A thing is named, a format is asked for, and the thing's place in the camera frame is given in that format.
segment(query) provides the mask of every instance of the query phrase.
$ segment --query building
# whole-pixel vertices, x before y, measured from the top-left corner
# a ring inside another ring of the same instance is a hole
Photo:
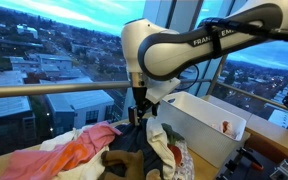
[[[47,77],[59,77],[60,70],[54,64],[41,64],[41,70]]]
[[[57,56],[51,54],[28,54],[28,60],[23,57],[10,56],[12,68],[15,71],[41,73],[48,78],[74,79],[83,77],[80,69],[73,68],[69,56]]]
[[[35,54],[37,61],[42,64],[53,64],[59,70],[72,69],[72,59],[69,56],[52,54]]]
[[[112,56],[111,52],[105,52],[103,49],[101,48],[90,48],[86,50],[86,56],[87,57],[91,57],[91,56],[95,56],[95,57],[103,57],[103,56]]]
[[[275,109],[268,119],[269,122],[272,122],[280,127],[288,128],[288,112]]]
[[[65,81],[45,81],[41,84],[91,83],[89,77]],[[103,90],[45,95],[52,116],[53,135],[63,134],[73,127],[81,128],[103,120],[111,120],[114,100]]]
[[[32,34],[35,39],[38,39],[38,32],[36,31],[36,29],[27,27],[26,24],[17,25],[17,33],[18,34],[25,34],[25,33]]]
[[[0,86],[23,85],[25,77],[20,71],[0,72]],[[0,143],[11,144],[0,148],[0,155],[23,148],[27,143],[32,145],[29,143],[35,139],[35,115],[28,97],[0,98]]]
[[[30,43],[30,42],[18,42],[10,41],[6,39],[0,39],[0,51],[6,51],[12,49],[13,51],[27,51],[27,50],[43,50],[42,44]]]
[[[72,47],[72,52],[73,53],[76,53],[79,50],[86,51],[86,50],[91,48],[89,46],[84,46],[84,45],[80,45],[80,44],[74,44],[72,42],[71,42],[71,47]]]
[[[40,72],[40,63],[36,61],[27,61],[23,57],[10,57],[13,71],[22,72]]]

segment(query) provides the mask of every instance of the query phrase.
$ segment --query brown fabric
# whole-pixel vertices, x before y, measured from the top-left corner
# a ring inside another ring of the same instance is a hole
[[[267,140],[254,134],[245,142],[245,147],[257,151],[276,164],[282,162],[284,159],[288,159],[288,156],[281,150],[277,149]]]
[[[144,157],[141,150],[138,150],[136,153],[122,150],[105,151],[101,155],[101,158],[104,166],[124,164],[127,170],[125,177],[117,176],[111,172],[104,172],[100,176],[100,180],[145,180],[143,170]]]

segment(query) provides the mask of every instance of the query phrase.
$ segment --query white cloth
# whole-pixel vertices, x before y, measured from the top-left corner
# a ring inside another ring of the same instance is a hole
[[[161,122],[150,117],[146,124],[146,135],[148,143],[163,161],[164,179],[172,179],[176,168],[175,159],[172,151],[167,147],[167,136]]]
[[[51,151],[57,145],[66,144],[69,141],[76,140],[85,129],[92,127],[84,126],[82,129],[69,131],[65,134],[56,136],[53,139],[44,141],[41,144],[40,150]],[[104,146],[89,162],[80,164],[74,169],[68,171],[61,171],[52,180],[71,180],[71,179],[83,179],[83,180],[97,180],[104,172],[105,167],[102,165],[101,154],[104,151],[108,151],[109,147]]]
[[[89,162],[68,171],[61,171],[52,180],[97,180],[105,170],[102,165],[101,154],[108,150],[109,147],[105,146]]]
[[[182,153],[182,161],[179,166],[176,167],[173,180],[194,179],[194,163],[193,158],[187,150],[187,145],[185,141],[176,141],[175,145],[180,148]]]
[[[40,150],[52,151],[56,147],[56,145],[63,145],[63,144],[66,144],[72,140],[76,140],[82,134],[82,132],[85,129],[88,129],[92,126],[93,125],[84,126],[79,130],[73,128],[72,131],[66,132],[66,133],[59,135],[59,136],[56,136],[53,139],[43,141],[43,143],[40,146]]]

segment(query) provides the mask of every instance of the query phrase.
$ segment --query rooftop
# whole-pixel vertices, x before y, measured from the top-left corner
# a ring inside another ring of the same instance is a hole
[[[0,86],[23,85],[20,71],[5,71],[0,73]],[[31,110],[27,96],[0,98],[0,117]]]
[[[83,77],[85,76],[80,69],[73,68],[70,70],[60,70],[60,77]]]
[[[72,61],[72,59],[69,56],[58,56],[53,54],[35,54],[41,59],[47,59],[47,60],[61,60],[61,61]]]
[[[57,66],[55,66],[54,64],[42,64],[42,70],[45,72],[59,72],[60,70],[57,68]]]
[[[65,81],[45,81],[41,80],[41,84],[80,84],[91,83],[89,77],[82,77]],[[102,103],[114,104],[114,100],[103,90],[82,91],[82,92],[68,92],[59,94],[47,94],[47,98],[55,111],[74,111],[74,109],[81,109],[90,106],[96,106]]]
[[[280,127],[288,127],[288,112],[283,110],[275,109],[268,119],[269,122],[272,122]]]
[[[18,28],[18,29],[27,29],[27,30],[29,30],[29,31],[37,32],[36,29],[31,28],[31,27],[28,27],[28,26],[25,26],[25,25],[17,25],[17,28]]]
[[[12,64],[39,64],[36,61],[26,61],[23,57],[10,56],[10,61]]]
[[[0,39],[0,43],[43,48],[42,44],[35,44],[35,43],[29,43],[29,42],[17,42],[17,41],[5,40],[5,39]]]

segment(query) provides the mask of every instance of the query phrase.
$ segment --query house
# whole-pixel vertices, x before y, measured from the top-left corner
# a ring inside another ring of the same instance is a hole
[[[35,54],[40,64],[53,64],[59,70],[72,69],[72,59],[69,56],[58,56],[52,54]]]
[[[39,72],[40,63],[36,61],[26,61],[23,57],[10,57],[13,71]]]
[[[25,77],[20,71],[0,72],[0,86],[23,85]],[[36,139],[35,129],[35,115],[27,96],[0,98],[0,143],[12,144],[0,149],[0,155],[22,148],[26,143],[32,145]]]
[[[81,44],[74,44],[71,42],[71,47],[72,47],[72,52],[73,53],[76,53],[77,51],[79,50],[83,50],[83,51],[86,51],[87,49],[90,49],[91,47],[89,46],[84,46],[84,45],[81,45]]]
[[[91,83],[89,77],[64,81],[45,81],[41,84]],[[51,110],[53,135],[72,128],[81,128],[104,120],[111,120],[114,100],[103,90],[68,92],[45,95]]]
[[[35,39],[38,39],[38,32],[36,31],[36,29],[27,27],[26,24],[17,25],[16,27],[18,34],[32,34]]]
[[[41,70],[47,77],[59,77],[60,70],[54,64],[41,64]]]

